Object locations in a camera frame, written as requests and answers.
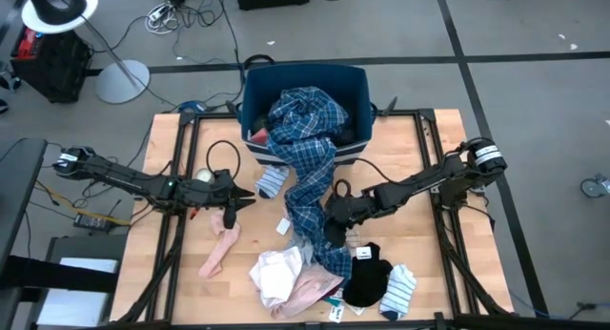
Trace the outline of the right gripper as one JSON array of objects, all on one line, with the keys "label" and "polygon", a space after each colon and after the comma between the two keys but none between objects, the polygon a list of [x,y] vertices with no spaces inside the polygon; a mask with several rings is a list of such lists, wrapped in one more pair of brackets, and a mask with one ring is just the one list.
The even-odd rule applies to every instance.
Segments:
[{"label": "right gripper", "polygon": [[362,225],[370,218],[379,217],[376,198],[370,190],[363,190],[360,196],[331,194],[324,205],[324,235],[335,246],[346,242],[345,226]]}]

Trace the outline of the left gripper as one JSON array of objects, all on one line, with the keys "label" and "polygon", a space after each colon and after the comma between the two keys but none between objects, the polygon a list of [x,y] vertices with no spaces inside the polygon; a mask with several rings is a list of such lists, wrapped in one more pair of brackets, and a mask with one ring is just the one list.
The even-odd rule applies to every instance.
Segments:
[{"label": "left gripper", "polygon": [[239,198],[235,200],[235,184],[229,170],[216,170],[213,172],[213,177],[212,205],[214,207],[224,207],[236,212],[256,203],[255,199],[242,199],[254,198],[255,193],[239,187],[235,188],[235,197]]}]

